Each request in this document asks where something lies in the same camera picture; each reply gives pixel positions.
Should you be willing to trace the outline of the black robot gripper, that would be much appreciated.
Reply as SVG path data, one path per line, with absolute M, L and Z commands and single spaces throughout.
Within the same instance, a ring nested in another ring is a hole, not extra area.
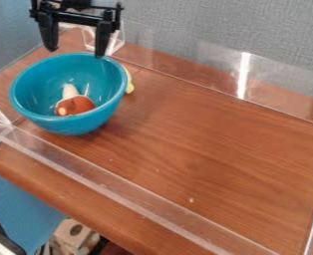
M 59 48 L 59 24 L 96 27 L 97 58 L 105 56 L 111 33 L 121 27 L 120 2 L 99 4 L 96 0 L 31 0 L 29 16 L 39 24 L 44 46 L 49 52 Z

